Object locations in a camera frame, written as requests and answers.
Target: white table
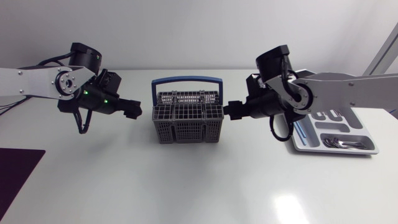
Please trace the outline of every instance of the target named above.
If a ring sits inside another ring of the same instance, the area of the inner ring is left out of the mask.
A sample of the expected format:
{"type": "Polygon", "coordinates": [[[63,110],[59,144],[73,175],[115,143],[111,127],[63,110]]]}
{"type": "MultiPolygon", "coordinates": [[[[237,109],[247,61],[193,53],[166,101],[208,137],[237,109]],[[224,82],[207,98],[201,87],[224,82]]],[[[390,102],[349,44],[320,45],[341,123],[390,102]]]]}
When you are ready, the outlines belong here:
{"type": "MultiPolygon", "coordinates": [[[[122,98],[142,116],[94,113],[87,134],[56,100],[32,99],[0,117],[1,147],[47,152],[2,223],[398,223],[398,121],[356,110],[380,153],[297,152],[269,120],[223,122],[217,144],[157,141],[150,81],[205,75],[224,81],[224,104],[245,101],[255,70],[118,71],[122,98]]],[[[158,90],[217,90],[164,84],[158,90]]]]}

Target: purple mat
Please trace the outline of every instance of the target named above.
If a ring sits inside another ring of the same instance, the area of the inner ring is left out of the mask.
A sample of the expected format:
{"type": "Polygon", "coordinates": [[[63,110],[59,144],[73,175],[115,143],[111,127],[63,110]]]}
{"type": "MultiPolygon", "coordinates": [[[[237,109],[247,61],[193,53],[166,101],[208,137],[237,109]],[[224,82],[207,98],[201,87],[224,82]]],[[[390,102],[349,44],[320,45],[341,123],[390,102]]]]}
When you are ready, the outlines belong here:
{"type": "Polygon", "coordinates": [[[0,148],[0,220],[44,153],[44,150],[0,148]]]}

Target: basket handle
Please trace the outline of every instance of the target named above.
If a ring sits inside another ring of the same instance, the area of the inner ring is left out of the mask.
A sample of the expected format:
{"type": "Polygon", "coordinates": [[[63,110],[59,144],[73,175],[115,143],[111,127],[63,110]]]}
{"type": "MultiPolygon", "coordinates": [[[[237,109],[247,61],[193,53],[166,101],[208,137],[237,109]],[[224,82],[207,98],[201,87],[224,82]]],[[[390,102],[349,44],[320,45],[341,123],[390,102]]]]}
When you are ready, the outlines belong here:
{"type": "Polygon", "coordinates": [[[223,80],[215,77],[203,77],[203,76],[179,76],[179,77],[167,77],[152,80],[152,101],[156,106],[156,85],[170,82],[185,82],[185,81],[196,81],[196,82],[211,82],[218,84],[218,94],[220,95],[220,105],[223,104],[223,80]]]}

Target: wire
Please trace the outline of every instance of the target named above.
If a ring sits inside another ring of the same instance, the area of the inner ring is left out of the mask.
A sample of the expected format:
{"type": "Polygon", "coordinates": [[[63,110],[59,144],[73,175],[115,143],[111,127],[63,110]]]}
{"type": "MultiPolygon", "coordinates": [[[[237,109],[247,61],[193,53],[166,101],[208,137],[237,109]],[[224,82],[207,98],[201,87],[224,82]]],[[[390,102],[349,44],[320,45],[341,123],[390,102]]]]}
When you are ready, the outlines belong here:
{"type": "Polygon", "coordinates": [[[61,65],[61,66],[65,66],[62,62],[60,62],[60,61],[53,61],[54,63],[57,63],[57,64],[59,64],[59,65],[61,65]]]}
{"type": "Polygon", "coordinates": [[[10,104],[8,104],[8,105],[0,105],[0,106],[6,106],[6,107],[9,107],[10,105],[13,105],[13,104],[16,104],[16,103],[18,103],[18,101],[17,101],[17,102],[10,103],[10,104]]]}
{"type": "Polygon", "coordinates": [[[291,74],[293,74],[294,77],[296,77],[296,79],[299,79],[299,75],[298,75],[295,71],[293,71],[293,70],[291,70],[291,69],[289,69],[289,70],[287,70],[287,71],[290,72],[291,74]]]}
{"type": "Polygon", "coordinates": [[[87,116],[86,116],[86,122],[83,125],[83,128],[81,127],[83,121],[81,119],[81,114],[79,109],[77,109],[75,112],[73,112],[73,115],[75,117],[76,120],[76,124],[77,124],[77,128],[79,129],[79,133],[80,134],[85,134],[88,131],[88,126],[90,125],[90,120],[91,120],[91,114],[93,113],[92,110],[88,110],[87,111],[87,116]]]}
{"type": "Polygon", "coordinates": [[[27,96],[27,97],[25,97],[23,100],[17,101],[17,102],[15,102],[15,103],[11,103],[12,106],[8,106],[8,107],[5,107],[5,108],[1,108],[0,110],[4,110],[4,109],[6,109],[6,108],[7,108],[7,109],[6,109],[5,111],[2,111],[2,112],[0,113],[0,116],[3,115],[3,114],[5,114],[5,113],[7,113],[9,110],[13,109],[14,107],[20,105],[21,103],[26,102],[26,101],[29,100],[29,99],[30,99],[30,97],[27,96]]]}
{"type": "Polygon", "coordinates": [[[276,133],[275,133],[275,130],[274,130],[274,115],[272,115],[272,116],[269,116],[269,127],[271,128],[271,133],[272,133],[272,135],[278,140],[278,141],[288,141],[289,139],[290,139],[290,137],[292,137],[292,135],[293,135],[293,131],[294,131],[294,125],[293,125],[293,123],[288,123],[287,124],[287,127],[288,127],[288,129],[289,129],[289,133],[288,133],[288,135],[286,136],[286,137],[280,137],[280,136],[278,136],[276,133]]]}
{"type": "Polygon", "coordinates": [[[50,62],[56,62],[56,61],[68,58],[68,57],[72,56],[74,53],[75,52],[69,52],[69,53],[67,53],[65,55],[57,56],[57,57],[54,57],[54,58],[49,58],[47,60],[44,60],[44,61],[38,63],[37,65],[46,65],[46,64],[48,64],[50,62]]]}
{"type": "Polygon", "coordinates": [[[299,102],[301,100],[301,96],[298,93],[294,93],[293,90],[290,88],[289,86],[289,76],[287,74],[288,69],[287,69],[287,63],[286,63],[286,59],[285,57],[282,59],[282,84],[284,87],[284,90],[296,101],[299,102]]]}

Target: cutlery basket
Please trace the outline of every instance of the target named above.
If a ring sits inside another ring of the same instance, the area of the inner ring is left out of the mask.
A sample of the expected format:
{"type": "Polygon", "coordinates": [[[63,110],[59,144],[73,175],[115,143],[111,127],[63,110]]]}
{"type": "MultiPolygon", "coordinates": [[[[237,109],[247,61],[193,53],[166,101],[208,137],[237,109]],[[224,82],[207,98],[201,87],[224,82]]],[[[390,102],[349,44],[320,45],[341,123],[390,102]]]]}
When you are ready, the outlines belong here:
{"type": "Polygon", "coordinates": [[[152,120],[161,144],[218,142],[224,119],[222,79],[186,76],[153,80],[152,101],[152,120]],[[159,84],[182,81],[217,83],[218,91],[156,93],[159,84]]]}

